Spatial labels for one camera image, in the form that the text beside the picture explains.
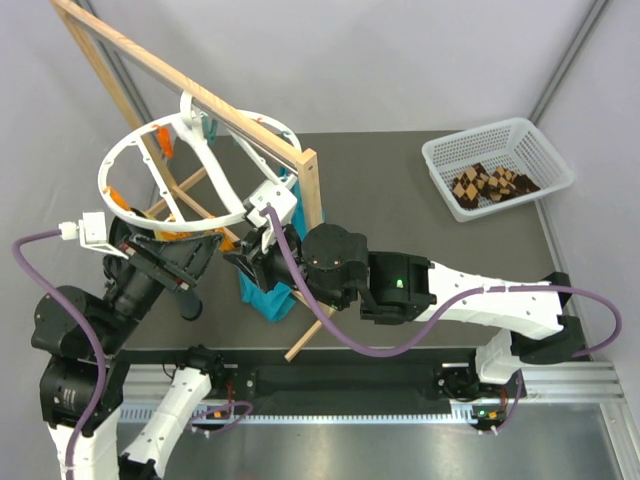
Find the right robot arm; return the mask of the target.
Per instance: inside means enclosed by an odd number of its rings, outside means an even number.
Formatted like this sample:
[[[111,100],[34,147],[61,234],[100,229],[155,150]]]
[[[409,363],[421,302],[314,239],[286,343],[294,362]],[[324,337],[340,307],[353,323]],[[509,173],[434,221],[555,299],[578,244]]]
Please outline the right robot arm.
[[[522,367],[569,361],[585,345],[579,319],[564,312],[564,273],[534,283],[484,277],[372,251],[364,235],[328,223],[304,237],[291,226],[280,235],[254,229],[224,258],[264,292],[279,284],[298,291],[313,311],[358,302],[361,318],[380,325],[446,320],[496,328],[466,366],[436,370],[441,393],[459,401],[497,396]]]

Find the brown argyle sock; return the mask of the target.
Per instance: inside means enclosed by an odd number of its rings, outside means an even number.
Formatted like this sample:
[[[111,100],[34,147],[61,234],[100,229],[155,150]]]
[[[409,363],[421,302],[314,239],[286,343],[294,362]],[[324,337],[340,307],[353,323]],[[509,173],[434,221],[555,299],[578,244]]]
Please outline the brown argyle sock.
[[[453,179],[451,192],[463,209],[476,209],[482,199],[489,199],[488,180],[486,169],[476,163]]]
[[[497,167],[487,176],[481,176],[481,194],[494,203],[500,203],[520,196],[535,193],[540,187],[527,175]]]

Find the wooden drying rack frame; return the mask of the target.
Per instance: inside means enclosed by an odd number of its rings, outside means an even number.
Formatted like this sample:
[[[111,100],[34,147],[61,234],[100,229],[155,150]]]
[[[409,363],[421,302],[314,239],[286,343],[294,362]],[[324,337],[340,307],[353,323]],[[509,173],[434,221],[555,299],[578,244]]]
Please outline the wooden drying rack frame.
[[[145,124],[141,122],[140,115],[134,111],[133,104],[119,85],[113,69],[106,64],[106,57],[98,51],[100,45],[110,45],[115,51],[124,54],[132,62],[156,76],[170,88],[191,94],[198,106],[214,116],[232,134],[238,134],[242,139],[296,174],[301,188],[302,205],[305,210],[307,226],[315,227],[321,223],[322,202],[318,161],[315,151],[307,149],[300,152],[296,148],[285,144],[275,134],[268,132],[262,124],[250,119],[242,111],[231,106],[193,79],[148,52],[124,34],[116,31],[76,2],[54,1],[52,6],[132,128],[132,132],[154,120],[150,120]],[[192,210],[203,214],[204,211],[201,206],[187,194],[187,190],[197,182],[191,181],[189,177],[182,184],[177,184],[165,162],[161,159],[159,144],[156,141],[146,139],[145,136],[144,144],[149,149],[151,157],[159,167],[164,180],[173,188],[180,185],[185,186],[186,200],[183,202],[189,205]],[[164,200],[161,200],[150,209],[150,212],[157,214],[164,209],[168,208],[165,206]]]

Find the orange clothespin front left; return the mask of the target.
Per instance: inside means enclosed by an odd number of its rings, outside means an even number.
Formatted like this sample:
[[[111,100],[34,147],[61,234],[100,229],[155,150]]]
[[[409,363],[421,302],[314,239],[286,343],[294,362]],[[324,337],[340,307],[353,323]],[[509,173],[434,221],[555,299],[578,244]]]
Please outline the orange clothespin front left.
[[[191,237],[191,234],[189,232],[173,232],[173,231],[155,230],[154,236],[157,240],[160,240],[160,241],[178,241],[178,240],[184,240]]]

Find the black and yellow sock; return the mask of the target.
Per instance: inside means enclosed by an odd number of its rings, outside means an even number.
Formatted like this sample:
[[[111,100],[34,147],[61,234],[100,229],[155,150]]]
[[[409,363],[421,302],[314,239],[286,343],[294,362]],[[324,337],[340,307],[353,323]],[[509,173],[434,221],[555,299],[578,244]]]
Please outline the black and yellow sock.
[[[119,248],[119,244],[126,236],[141,234],[155,238],[154,232],[128,224],[116,217],[113,219],[109,230],[109,243]],[[210,235],[214,233],[196,233],[191,235]],[[149,312],[160,294],[167,290],[165,287],[152,280],[144,273],[131,266],[128,259],[114,256],[106,256],[103,259],[105,276],[112,281],[105,294],[105,299],[110,302],[118,314],[131,317],[140,321]],[[183,319],[193,321],[202,312],[202,301],[195,288],[184,291],[171,292],[178,304],[180,315]]]

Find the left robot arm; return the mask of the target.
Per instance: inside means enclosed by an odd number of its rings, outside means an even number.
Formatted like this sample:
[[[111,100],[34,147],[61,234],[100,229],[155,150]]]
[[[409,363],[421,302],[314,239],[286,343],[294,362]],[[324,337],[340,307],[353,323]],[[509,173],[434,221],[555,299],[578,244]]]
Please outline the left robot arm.
[[[40,403],[62,478],[163,478],[195,408],[224,390],[222,358],[203,346],[188,349],[149,422],[128,447],[117,449],[130,369],[118,359],[120,350],[165,291],[176,297],[184,319],[200,316],[195,287],[223,239],[211,233],[164,241],[149,230],[117,225],[109,235],[117,252],[103,259],[108,285],[102,297],[73,286],[48,288],[34,312],[31,344],[51,356]]]

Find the orange clothespin top left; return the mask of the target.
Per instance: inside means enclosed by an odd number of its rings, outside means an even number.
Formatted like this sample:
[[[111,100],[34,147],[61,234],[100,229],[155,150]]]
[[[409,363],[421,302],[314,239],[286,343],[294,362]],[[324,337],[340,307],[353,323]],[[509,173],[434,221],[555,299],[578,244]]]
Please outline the orange clothespin top left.
[[[172,159],[174,156],[173,143],[171,139],[171,133],[165,126],[155,125],[155,134],[158,144],[161,148],[162,154],[167,159]]]

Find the teal cloth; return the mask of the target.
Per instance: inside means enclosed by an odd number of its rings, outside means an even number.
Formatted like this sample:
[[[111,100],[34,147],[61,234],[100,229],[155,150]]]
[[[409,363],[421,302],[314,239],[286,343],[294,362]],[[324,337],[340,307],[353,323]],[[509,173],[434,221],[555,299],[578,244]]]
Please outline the teal cloth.
[[[308,232],[308,227],[304,216],[305,210],[302,205],[301,189],[298,181],[293,184],[291,192],[298,201],[291,224],[299,237],[303,239]],[[292,289],[288,286],[278,283],[269,292],[262,292],[244,273],[240,272],[238,276],[241,300],[245,304],[251,305],[269,322],[282,320],[295,306],[296,299],[292,295]]]

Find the white plastic basket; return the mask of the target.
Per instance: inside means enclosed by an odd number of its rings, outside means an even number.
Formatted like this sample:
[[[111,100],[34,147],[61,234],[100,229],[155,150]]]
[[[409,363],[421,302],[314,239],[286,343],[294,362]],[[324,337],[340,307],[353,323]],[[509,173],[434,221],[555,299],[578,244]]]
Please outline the white plastic basket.
[[[574,182],[573,172],[555,147],[533,123],[520,117],[428,141],[421,153],[431,180],[460,223],[539,200]],[[458,175],[476,164],[489,173],[503,167],[524,174],[540,189],[503,202],[482,197],[477,207],[465,208],[455,198],[453,183]]]

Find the orange clothespin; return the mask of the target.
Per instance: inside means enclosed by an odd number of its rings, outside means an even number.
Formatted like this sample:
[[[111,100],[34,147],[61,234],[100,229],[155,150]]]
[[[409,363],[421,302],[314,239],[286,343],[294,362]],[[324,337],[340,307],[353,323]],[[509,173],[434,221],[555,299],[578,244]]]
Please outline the orange clothespin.
[[[172,159],[174,156],[173,143],[171,139],[171,133],[165,126],[155,125],[155,134],[158,144],[161,148],[162,154],[167,159]]]
[[[231,251],[237,250],[238,248],[239,248],[239,244],[229,239],[223,240],[219,245],[219,250],[222,252],[231,252]]]
[[[125,211],[130,211],[131,207],[127,203],[127,201],[122,197],[122,195],[113,187],[107,186],[103,189],[103,192],[109,196],[109,198],[121,209]]]
[[[173,231],[155,230],[154,236],[157,240],[160,240],[160,241],[178,241],[178,240],[184,240],[191,237],[191,234],[189,232],[173,232]]]

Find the white round clip hanger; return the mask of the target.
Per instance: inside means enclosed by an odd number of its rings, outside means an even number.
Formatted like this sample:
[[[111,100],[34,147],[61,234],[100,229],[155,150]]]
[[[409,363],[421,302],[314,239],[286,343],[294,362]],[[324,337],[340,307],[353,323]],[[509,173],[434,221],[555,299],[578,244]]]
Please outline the white round clip hanger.
[[[193,105],[193,96],[187,92],[181,94],[179,111],[175,114],[167,115],[147,123],[120,140],[104,157],[98,171],[97,183],[103,201],[111,212],[125,222],[148,230],[162,230],[173,232],[203,232],[232,226],[242,221],[246,221],[247,210],[245,201],[240,199],[231,186],[219,161],[211,150],[208,138],[205,134],[203,120],[206,114]],[[227,213],[212,217],[205,214],[201,220],[188,221],[183,216],[177,199],[186,200],[186,187],[180,185],[176,188],[170,187],[160,173],[159,167],[153,161],[151,153],[144,144],[144,136],[155,133],[154,126],[161,125],[171,128],[180,140],[185,142],[195,153],[201,163],[201,168],[189,179],[193,182],[208,179],[214,191],[218,194]],[[286,176],[278,175],[268,165],[266,160],[257,151],[234,133],[232,138],[236,140],[241,149],[249,156],[253,163],[265,176],[265,180],[281,184],[291,191],[293,184],[297,180],[297,175],[290,173]],[[138,215],[132,210],[125,211],[119,208],[103,192],[109,185],[108,176],[110,170],[115,166],[116,160],[128,148],[137,148],[140,152],[144,165],[148,168],[151,176],[159,190],[159,194],[169,210],[168,218],[158,220],[153,215]]]

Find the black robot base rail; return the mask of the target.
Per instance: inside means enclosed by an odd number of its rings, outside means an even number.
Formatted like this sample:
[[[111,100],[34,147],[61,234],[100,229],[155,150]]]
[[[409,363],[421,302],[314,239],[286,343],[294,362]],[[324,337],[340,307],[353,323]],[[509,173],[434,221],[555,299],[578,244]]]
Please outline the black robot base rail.
[[[483,386],[469,348],[417,348],[391,358],[311,349],[287,361],[270,349],[224,349],[211,398],[250,402],[254,415],[347,416],[448,413],[453,401],[514,397],[517,382]]]

